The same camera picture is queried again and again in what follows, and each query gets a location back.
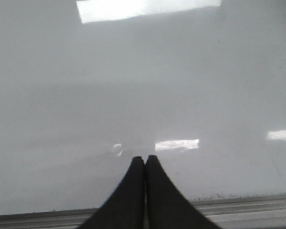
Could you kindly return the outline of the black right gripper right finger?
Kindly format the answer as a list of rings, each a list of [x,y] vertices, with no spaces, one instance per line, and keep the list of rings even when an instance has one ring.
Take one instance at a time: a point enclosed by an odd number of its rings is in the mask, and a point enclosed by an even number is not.
[[[219,228],[218,225],[195,209],[179,192],[165,173],[156,155],[148,156],[145,173],[149,228]]]

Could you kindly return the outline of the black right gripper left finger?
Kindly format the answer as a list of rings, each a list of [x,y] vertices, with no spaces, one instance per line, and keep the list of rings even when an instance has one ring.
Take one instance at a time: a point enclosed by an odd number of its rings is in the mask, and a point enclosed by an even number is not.
[[[140,156],[110,197],[79,229],[142,229],[145,204],[145,165]]]

